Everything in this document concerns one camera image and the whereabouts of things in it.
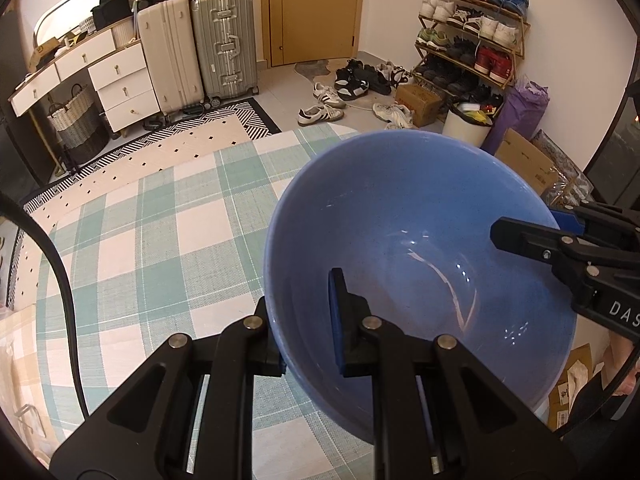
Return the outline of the person right hand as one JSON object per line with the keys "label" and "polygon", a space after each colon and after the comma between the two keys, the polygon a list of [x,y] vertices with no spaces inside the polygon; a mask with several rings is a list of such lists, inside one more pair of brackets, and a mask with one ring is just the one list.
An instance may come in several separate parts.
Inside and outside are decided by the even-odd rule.
{"label": "person right hand", "polygon": [[[634,350],[634,344],[630,340],[614,332],[610,333],[610,343],[603,353],[603,368],[601,370],[603,388],[606,388],[612,382],[615,375],[625,364],[626,359],[631,355],[632,350]],[[628,396],[628,394],[631,394],[636,386],[636,375],[638,373],[639,362],[635,362],[634,367],[615,390],[614,396]]]}

